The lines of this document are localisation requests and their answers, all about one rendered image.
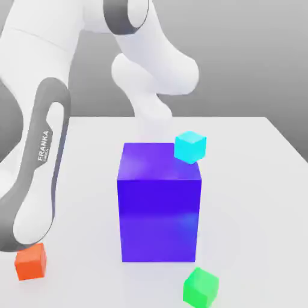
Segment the small cyan cube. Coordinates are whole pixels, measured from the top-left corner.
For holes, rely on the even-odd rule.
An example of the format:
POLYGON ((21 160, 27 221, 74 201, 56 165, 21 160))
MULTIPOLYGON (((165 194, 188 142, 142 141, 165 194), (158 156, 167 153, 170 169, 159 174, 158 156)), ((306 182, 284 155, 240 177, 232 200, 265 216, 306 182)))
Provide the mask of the small cyan cube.
POLYGON ((187 164, 203 159, 206 154, 207 138, 193 131, 187 131, 175 138, 174 157, 187 164))

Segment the small green cube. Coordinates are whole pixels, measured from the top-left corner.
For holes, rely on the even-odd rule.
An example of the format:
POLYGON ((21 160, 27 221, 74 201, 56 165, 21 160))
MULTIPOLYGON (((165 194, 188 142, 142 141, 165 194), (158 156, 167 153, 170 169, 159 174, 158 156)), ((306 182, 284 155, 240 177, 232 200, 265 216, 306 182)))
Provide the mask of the small green cube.
POLYGON ((217 276, 196 267, 183 284, 183 301, 194 308, 210 308, 218 288, 217 276))

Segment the small orange cube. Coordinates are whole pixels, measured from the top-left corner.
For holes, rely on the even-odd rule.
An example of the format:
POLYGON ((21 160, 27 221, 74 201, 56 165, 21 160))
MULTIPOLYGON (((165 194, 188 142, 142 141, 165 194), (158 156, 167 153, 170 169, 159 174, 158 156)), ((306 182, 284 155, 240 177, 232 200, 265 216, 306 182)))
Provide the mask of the small orange cube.
POLYGON ((18 279, 23 281, 43 278, 46 272, 46 261, 43 243, 18 251, 14 261, 18 279))

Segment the large blue box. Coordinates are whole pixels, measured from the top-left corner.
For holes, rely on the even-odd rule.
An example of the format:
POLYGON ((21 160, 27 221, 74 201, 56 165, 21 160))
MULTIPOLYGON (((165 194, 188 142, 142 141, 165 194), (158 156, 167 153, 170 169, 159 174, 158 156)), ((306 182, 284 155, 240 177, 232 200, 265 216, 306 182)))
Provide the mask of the large blue box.
POLYGON ((194 262, 202 177, 172 143, 125 143, 117 176, 123 262, 194 262))

